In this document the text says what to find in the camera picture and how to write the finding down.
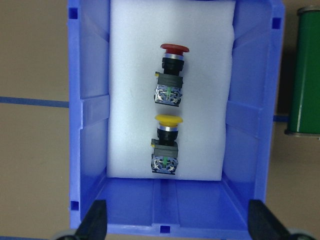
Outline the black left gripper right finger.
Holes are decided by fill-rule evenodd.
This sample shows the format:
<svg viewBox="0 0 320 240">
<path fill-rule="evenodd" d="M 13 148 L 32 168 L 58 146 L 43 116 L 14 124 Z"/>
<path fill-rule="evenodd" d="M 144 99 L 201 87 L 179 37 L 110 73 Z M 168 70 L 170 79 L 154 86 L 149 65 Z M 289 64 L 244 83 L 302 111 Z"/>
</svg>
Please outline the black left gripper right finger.
<svg viewBox="0 0 320 240">
<path fill-rule="evenodd" d="M 253 240 L 288 240 L 291 236 L 268 207 L 257 199 L 251 199 L 248 204 L 248 232 Z"/>
</svg>

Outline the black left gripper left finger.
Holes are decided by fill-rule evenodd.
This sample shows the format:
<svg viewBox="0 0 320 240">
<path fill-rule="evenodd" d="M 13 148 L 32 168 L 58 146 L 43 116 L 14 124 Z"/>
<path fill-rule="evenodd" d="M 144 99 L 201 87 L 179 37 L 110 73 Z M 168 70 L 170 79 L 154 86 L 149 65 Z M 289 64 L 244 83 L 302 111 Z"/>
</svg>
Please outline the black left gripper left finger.
<svg viewBox="0 0 320 240">
<path fill-rule="evenodd" d="M 76 240 L 104 240 L 107 235 L 107 204 L 105 200 L 95 200 L 83 221 L 77 228 Z"/>
</svg>

